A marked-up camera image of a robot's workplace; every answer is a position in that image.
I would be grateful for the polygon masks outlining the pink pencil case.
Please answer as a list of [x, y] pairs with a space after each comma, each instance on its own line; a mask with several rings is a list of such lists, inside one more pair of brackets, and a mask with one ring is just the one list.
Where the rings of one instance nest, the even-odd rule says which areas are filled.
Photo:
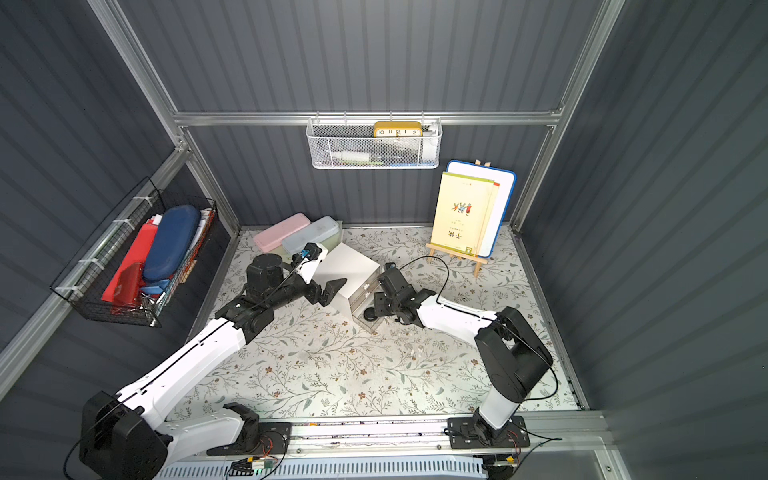
[[310, 220], [303, 213], [296, 213], [255, 234], [253, 242], [262, 252], [269, 253], [278, 248], [284, 239], [309, 225]]

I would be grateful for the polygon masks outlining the blue-framed whiteboard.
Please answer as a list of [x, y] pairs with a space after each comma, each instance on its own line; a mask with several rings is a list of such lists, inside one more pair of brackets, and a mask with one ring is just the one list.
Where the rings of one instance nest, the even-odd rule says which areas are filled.
[[508, 204], [514, 192], [517, 176], [510, 170], [496, 168], [489, 162], [482, 163], [479, 160], [476, 160], [474, 163], [451, 160], [447, 164], [446, 171], [458, 175], [492, 180], [498, 185], [495, 203], [490, 211], [485, 235], [478, 251], [480, 258], [487, 259], [493, 253], [499, 231], [507, 213]]

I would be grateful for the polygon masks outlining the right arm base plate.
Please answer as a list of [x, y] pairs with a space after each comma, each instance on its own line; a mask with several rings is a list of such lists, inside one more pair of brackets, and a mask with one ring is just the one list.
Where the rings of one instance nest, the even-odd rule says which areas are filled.
[[479, 416], [452, 417], [447, 420], [443, 434], [449, 439], [454, 450], [502, 448], [519, 450], [530, 446], [529, 434], [525, 431], [521, 416], [510, 417], [500, 429], [494, 429]]

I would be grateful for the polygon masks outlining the black earphone case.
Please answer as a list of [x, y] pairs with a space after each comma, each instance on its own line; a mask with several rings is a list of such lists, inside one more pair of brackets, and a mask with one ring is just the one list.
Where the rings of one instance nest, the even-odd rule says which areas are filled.
[[374, 307], [368, 307], [363, 312], [363, 319], [367, 322], [374, 322], [378, 319], [378, 315], [376, 314]]

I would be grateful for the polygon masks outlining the white drawer cabinet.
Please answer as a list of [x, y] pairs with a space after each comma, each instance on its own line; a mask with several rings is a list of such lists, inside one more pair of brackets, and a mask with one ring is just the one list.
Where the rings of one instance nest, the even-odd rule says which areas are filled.
[[382, 267], [352, 247], [341, 243], [322, 261], [313, 279], [325, 287], [329, 281], [345, 278], [330, 306], [343, 316], [354, 319], [373, 301]]

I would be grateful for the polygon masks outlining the navy blue case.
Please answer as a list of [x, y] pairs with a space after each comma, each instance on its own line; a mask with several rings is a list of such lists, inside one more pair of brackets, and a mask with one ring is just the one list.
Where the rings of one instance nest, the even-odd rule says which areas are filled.
[[146, 284], [173, 276], [186, 255], [200, 218], [201, 212], [189, 204], [173, 207], [163, 214], [144, 265]]

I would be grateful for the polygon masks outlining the grey-blue pencil case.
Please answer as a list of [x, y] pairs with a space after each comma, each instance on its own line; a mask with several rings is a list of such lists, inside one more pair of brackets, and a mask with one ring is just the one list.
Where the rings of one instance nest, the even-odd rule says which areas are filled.
[[322, 243], [341, 231], [339, 223], [330, 216], [311, 222], [281, 241], [283, 249], [291, 255], [302, 251], [308, 243]]

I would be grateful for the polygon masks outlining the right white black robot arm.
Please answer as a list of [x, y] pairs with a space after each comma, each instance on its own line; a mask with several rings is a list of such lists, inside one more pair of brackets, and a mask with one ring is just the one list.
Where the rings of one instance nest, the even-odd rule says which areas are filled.
[[475, 414], [475, 428], [496, 434], [553, 371], [553, 357], [522, 313], [506, 307], [481, 311], [417, 290], [393, 264], [378, 276], [382, 290], [371, 308], [376, 317], [393, 316], [402, 325], [446, 333], [476, 347], [490, 390]]

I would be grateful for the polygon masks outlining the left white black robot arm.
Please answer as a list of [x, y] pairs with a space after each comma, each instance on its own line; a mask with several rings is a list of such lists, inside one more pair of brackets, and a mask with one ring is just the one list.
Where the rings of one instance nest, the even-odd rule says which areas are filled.
[[238, 402], [181, 422], [167, 417], [201, 379], [269, 326], [276, 309], [300, 298], [331, 303], [346, 281], [314, 281], [327, 254], [324, 246], [308, 243], [290, 263], [277, 254], [255, 257], [239, 296], [198, 334], [116, 394], [101, 391], [86, 402], [81, 437], [72, 448], [80, 462], [103, 479], [152, 479], [197, 453], [255, 452], [263, 443], [260, 417]]

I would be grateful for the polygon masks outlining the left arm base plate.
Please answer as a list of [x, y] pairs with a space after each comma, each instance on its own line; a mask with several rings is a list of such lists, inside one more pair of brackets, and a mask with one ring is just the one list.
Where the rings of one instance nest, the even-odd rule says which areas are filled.
[[206, 451], [208, 456], [269, 456], [287, 451], [293, 425], [290, 422], [246, 423], [237, 439]]

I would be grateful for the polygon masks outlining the yellow clock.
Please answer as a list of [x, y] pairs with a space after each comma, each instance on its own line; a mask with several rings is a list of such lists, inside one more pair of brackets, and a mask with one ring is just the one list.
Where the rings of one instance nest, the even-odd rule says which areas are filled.
[[423, 136], [423, 127], [419, 121], [387, 120], [374, 124], [375, 138], [418, 138]]

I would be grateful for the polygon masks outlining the red folder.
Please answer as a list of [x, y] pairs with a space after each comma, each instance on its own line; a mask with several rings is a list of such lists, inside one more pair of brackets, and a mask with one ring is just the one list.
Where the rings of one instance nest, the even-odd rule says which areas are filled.
[[104, 290], [101, 300], [117, 307], [139, 306], [139, 291], [144, 286], [143, 271], [159, 228], [157, 216], [145, 222], [116, 273]]

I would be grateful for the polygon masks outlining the green book box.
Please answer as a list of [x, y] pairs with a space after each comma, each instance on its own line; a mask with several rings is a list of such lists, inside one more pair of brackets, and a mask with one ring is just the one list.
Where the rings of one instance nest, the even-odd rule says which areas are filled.
[[[340, 242], [341, 236], [342, 236], [342, 231], [340, 231], [338, 234], [334, 235], [333, 237], [323, 241], [322, 243], [317, 243], [317, 244], [322, 244], [328, 250], [333, 250], [335, 248], [335, 246]], [[291, 257], [294, 255], [294, 254], [291, 255], [290, 253], [286, 252], [283, 249], [282, 245], [280, 245], [278, 248], [276, 248], [275, 250], [273, 250], [273, 251], [271, 251], [269, 253], [275, 253], [275, 254], [281, 256], [282, 259], [284, 261], [286, 261], [286, 262], [289, 262], [291, 260]]]

